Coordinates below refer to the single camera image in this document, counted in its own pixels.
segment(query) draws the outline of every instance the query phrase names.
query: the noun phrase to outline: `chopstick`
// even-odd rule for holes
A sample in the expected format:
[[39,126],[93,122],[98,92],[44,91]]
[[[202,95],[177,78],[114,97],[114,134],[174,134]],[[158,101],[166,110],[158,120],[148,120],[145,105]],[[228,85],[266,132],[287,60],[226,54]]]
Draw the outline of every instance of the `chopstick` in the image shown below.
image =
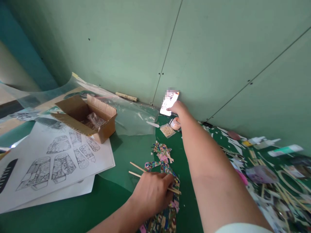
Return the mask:
[[[133,165],[134,167],[137,167],[139,170],[142,170],[143,172],[147,172],[146,170],[142,169],[141,167],[137,166],[135,163],[130,162],[131,165]],[[132,175],[138,176],[139,178],[141,177],[140,175],[133,173],[131,171],[129,171],[129,173],[131,173]],[[181,191],[179,191],[178,189],[175,188],[168,188],[168,190],[176,193],[176,194],[181,194]]]
[[[135,176],[141,178],[141,175],[138,175],[138,174],[136,174],[136,173],[134,173],[134,172],[129,171],[129,173],[131,173],[132,175],[135,175]],[[169,191],[172,191],[173,193],[176,193],[176,194],[180,194],[180,195],[181,195],[181,192],[180,192],[179,190],[177,190],[177,189],[171,189],[171,188],[167,188],[167,189],[168,189]]]

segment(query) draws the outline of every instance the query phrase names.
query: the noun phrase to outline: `panel seam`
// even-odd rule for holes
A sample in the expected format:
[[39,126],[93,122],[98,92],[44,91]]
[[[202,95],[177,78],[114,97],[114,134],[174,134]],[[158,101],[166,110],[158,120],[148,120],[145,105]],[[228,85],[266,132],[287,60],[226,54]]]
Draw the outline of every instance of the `panel seam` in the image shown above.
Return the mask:
[[[158,89],[158,86],[159,86],[159,83],[160,83],[160,79],[162,77],[162,72],[163,72],[164,64],[165,64],[165,61],[166,61],[166,57],[167,57],[167,54],[168,54],[169,47],[171,45],[171,41],[172,41],[172,38],[173,38],[173,34],[174,34],[174,30],[175,30],[175,26],[176,26],[176,23],[177,23],[177,19],[178,19],[178,15],[179,15],[179,12],[180,12],[180,8],[181,8],[182,2],[183,2],[183,0],[181,0],[180,5],[179,5],[179,9],[178,9],[178,13],[177,13],[177,16],[176,16],[175,24],[174,24],[174,27],[173,27],[171,39],[169,40],[169,43],[168,43],[168,47],[167,47],[167,51],[166,51],[166,54],[165,54],[164,62],[163,62],[162,69],[161,69],[161,72],[160,72],[160,77],[159,77],[159,80],[158,80],[158,84],[156,85],[156,89],[155,89],[156,91]],[[153,105],[153,102],[154,102],[155,97],[156,97],[156,91],[155,91],[155,95],[153,96],[153,99],[152,99],[152,105]]]
[[280,56],[282,56],[294,43],[296,43],[304,34],[311,29],[311,26],[303,32],[297,39],[295,39],[284,51],[282,51],[273,61],[271,61],[263,70],[261,70],[253,79],[251,79],[238,93],[236,93],[228,102],[226,102],[217,112],[215,112],[207,121],[214,117],[223,107],[225,107],[234,97],[236,97],[244,88],[246,88],[251,82],[253,82],[262,72],[264,72],[272,63],[274,63]]

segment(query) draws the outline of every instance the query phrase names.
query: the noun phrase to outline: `person's left hand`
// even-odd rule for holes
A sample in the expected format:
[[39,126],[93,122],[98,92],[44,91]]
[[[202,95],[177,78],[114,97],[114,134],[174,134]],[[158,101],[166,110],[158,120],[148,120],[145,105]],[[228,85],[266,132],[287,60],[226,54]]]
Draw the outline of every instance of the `person's left hand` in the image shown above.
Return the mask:
[[169,205],[173,192],[167,188],[173,182],[171,174],[144,172],[129,201],[135,203],[141,217],[147,220]]

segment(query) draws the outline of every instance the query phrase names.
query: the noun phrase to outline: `line drawing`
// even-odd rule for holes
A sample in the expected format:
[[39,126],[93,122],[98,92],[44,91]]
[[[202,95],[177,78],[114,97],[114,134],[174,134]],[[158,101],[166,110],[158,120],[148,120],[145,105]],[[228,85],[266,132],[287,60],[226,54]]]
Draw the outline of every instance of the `line drawing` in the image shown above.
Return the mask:
[[80,146],[82,144],[81,133],[70,128],[69,129],[69,136],[70,136],[72,145],[74,147]]
[[49,156],[36,159],[21,180],[16,191],[31,187],[33,190],[44,188],[50,178],[51,158]]
[[14,159],[11,162],[9,162],[9,164],[4,169],[4,172],[0,177],[0,193],[2,193],[2,191],[4,190],[4,187],[6,186],[7,181],[9,180],[10,175],[12,174],[12,171],[15,167],[17,160],[18,159]]
[[50,119],[46,117],[38,117],[35,119],[35,121],[48,126],[42,132],[49,132],[49,133],[60,133],[60,132],[65,133],[66,132],[67,126],[58,120],[54,120],[54,119]]
[[52,171],[52,180],[55,184],[66,180],[66,175],[71,174],[76,169],[67,153],[59,154],[54,159],[54,166]]
[[84,156],[87,157],[88,160],[91,160],[92,162],[96,161],[95,156],[87,145],[82,145],[79,149],[84,154]]
[[48,147],[47,154],[56,154],[70,149],[70,143],[66,135],[56,137]]
[[75,158],[77,159],[78,165],[80,169],[85,169],[89,162],[88,160],[80,153],[77,148],[74,148]]
[[98,145],[92,138],[90,138],[90,137],[85,137],[85,139],[86,139],[86,142],[90,145],[90,147],[92,148],[92,150],[93,150],[94,152],[100,150],[99,145]]

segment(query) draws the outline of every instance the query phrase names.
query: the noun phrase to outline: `small plastic bag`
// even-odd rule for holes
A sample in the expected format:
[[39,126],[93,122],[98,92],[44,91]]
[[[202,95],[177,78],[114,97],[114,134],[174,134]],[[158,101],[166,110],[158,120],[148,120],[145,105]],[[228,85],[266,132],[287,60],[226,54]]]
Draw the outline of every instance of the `small plastic bag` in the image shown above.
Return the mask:
[[87,118],[90,120],[90,122],[94,125],[95,129],[98,129],[101,127],[106,121],[99,116],[96,115],[95,112],[92,112],[87,116]]
[[169,124],[162,125],[160,130],[166,138],[169,138],[176,133]]

